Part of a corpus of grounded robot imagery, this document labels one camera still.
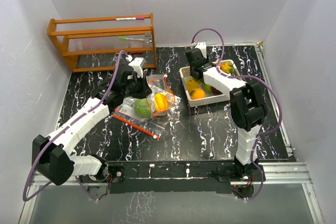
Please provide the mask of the light green cabbage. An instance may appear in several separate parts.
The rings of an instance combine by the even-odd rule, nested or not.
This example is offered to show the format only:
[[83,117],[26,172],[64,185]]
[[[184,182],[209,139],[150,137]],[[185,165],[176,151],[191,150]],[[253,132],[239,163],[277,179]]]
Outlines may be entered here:
[[147,118],[152,114],[146,98],[135,100],[132,106],[134,112],[141,118]]

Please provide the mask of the clear red zip bag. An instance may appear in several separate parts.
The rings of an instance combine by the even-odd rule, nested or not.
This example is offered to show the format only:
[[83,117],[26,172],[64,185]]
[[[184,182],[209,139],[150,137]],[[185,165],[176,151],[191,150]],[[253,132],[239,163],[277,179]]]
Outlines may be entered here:
[[170,116],[181,99],[169,87],[167,75],[151,74],[146,80],[152,93],[143,99],[124,99],[120,112],[140,122]]

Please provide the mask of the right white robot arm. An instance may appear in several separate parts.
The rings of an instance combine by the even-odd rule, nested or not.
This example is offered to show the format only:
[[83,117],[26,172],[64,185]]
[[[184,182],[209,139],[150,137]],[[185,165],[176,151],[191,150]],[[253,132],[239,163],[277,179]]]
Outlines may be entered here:
[[259,86],[223,72],[220,66],[204,58],[198,48],[186,51],[185,55],[194,79],[202,80],[229,97],[232,120],[238,128],[238,148],[234,157],[234,171],[230,174],[247,180],[255,170],[263,173],[258,165],[256,145],[267,108]]

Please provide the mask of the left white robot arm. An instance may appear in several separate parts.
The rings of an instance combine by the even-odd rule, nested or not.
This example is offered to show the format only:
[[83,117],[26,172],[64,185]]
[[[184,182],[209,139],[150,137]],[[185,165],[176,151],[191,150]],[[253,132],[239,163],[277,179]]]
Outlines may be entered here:
[[111,79],[99,86],[86,104],[63,126],[48,136],[33,140],[32,165],[55,185],[71,176],[93,177],[104,181],[108,177],[107,162],[97,155],[73,156],[77,144],[100,121],[107,118],[127,97],[147,98],[152,90],[142,69],[142,58],[120,65]]

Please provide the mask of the yellow bell pepper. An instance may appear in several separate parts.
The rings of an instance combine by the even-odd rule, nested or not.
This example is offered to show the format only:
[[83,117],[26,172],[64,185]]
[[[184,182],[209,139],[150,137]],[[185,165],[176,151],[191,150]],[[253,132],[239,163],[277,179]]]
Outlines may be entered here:
[[162,93],[154,95],[155,109],[157,111],[165,111],[169,108],[167,98]]

